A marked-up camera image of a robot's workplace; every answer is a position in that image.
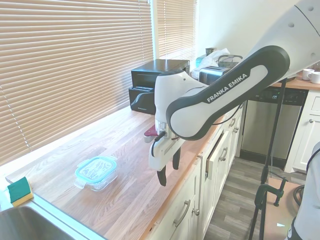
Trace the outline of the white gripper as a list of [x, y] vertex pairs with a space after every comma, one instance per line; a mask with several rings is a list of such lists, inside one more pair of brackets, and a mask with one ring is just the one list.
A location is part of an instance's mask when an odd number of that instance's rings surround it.
[[168, 137], [165, 131], [155, 137], [150, 149], [148, 164], [149, 167], [157, 171], [158, 181], [161, 186], [167, 185], [166, 165], [172, 161], [174, 170], [179, 169], [181, 147], [185, 143], [180, 137]]

